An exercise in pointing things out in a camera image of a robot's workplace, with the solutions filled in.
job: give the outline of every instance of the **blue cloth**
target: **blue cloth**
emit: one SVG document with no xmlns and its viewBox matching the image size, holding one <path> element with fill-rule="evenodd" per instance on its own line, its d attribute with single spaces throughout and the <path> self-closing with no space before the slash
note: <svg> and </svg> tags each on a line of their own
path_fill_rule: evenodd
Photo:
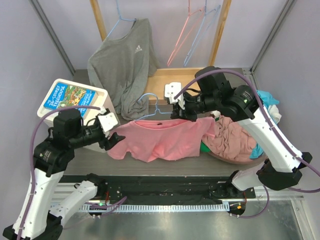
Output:
<svg viewBox="0 0 320 240">
<path fill-rule="evenodd" d="M 256 92 L 258 93 L 259 97 L 262 99 L 263 105 L 266 107 L 266 109 L 268 109 L 270 105 L 278 105 L 280 103 L 277 99 L 275 99 L 271 95 L 270 92 L 260 91 L 260 90 L 257 90 Z M 256 159 L 260 157 L 263 153 L 264 153 L 264 150 L 257 143 L 255 148 L 252 150 L 250 159 Z"/>
</svg>

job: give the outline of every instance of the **book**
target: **book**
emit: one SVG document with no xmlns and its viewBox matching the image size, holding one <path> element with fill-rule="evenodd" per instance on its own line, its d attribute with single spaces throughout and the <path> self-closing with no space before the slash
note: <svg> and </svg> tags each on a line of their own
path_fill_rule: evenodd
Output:
<svg viewBox="0 0 320 240">
<path fill-rule="evenodd" d="M 89 106 L 97 97 L 96 91 L 58 82 L 44 103 L 47 109 L 60 109 L 70 106 Z M 87 108 L 78 108 L 85 117 Z"/>
</svg>

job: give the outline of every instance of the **gray sweatshirt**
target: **gray sweatshirt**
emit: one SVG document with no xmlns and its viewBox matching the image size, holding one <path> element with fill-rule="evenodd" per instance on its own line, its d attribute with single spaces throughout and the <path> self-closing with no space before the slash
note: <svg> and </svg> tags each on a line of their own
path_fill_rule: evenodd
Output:
<svg viewBox="0 0 320 240">
<path fill-rule="evenodd" d="M 92 86 L 108 91 L 118 114 L 135 120 L 149 114 L 148 98 L 137 100 L 158 65 L 149 20 L 137 19 L 123 38 L 102 42 L 88 61 L 88 75 Z"/>
</svg>

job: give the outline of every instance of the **clothing rack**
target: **clothing rack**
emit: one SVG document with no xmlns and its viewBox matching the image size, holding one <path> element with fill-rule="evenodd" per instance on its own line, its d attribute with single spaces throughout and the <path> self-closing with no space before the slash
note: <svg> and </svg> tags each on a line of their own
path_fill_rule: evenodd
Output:
<svg viewBox="0 0 320 240">
<path fill-rule="evenodd" d="M 228 17 L 231 1 L 232 0 L 223 0 L 221 12 L 218 18 L 217 28 L 212 42 L 211 53 L 207 64 L 208 66 L 212 66 L 215 63 L 219 44 Z M 90 0 L 90 3 L 101 36 L 101 40 L 103 41 L 107 37 L 108 32 L 105 27 L 98 0 Z M 160 68 L 156 71 L 156 73 L 153 76 L 148 78 L 148 82 L 144 92 L 156 94 L 157 96 L 159 96 L 158 104 L 165 105 L 167 104 L 167 101 L 164 100 L 163 97 L 165 85 L 171 83 L 174 80 L 175 82 L 181 82 L 182 86 L 185 86 L 187 83 L 189 83 L 192 79 L 195 78 L 195 73 L 201 69 L 202 67 Z M 196 83 L 193 84 L 191 87 L 196 90 L 199 90 L 199 87 Z M 150 97 L 149 99 L 150 104 L 154 105 L 156 102 L 156 98 Z"/>
</svg>

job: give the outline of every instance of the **pink shirt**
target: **pink shirt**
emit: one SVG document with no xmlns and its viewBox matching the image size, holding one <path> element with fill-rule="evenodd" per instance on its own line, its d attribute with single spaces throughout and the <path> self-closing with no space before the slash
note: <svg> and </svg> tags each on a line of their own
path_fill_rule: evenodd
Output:
<svg viewBox="0 0 320 240">
<path fill-rule="evenodd" d="M 202 137 L 215 137 L 215 120 L 139 120 L 121 125 L 114 132 L 125 139 L 107 152 L 112 158 L 123 159 L 130 152 L 133 158 L 147 163 L 157 158 L 172 161 L 199 156 Z"/>
</svg>

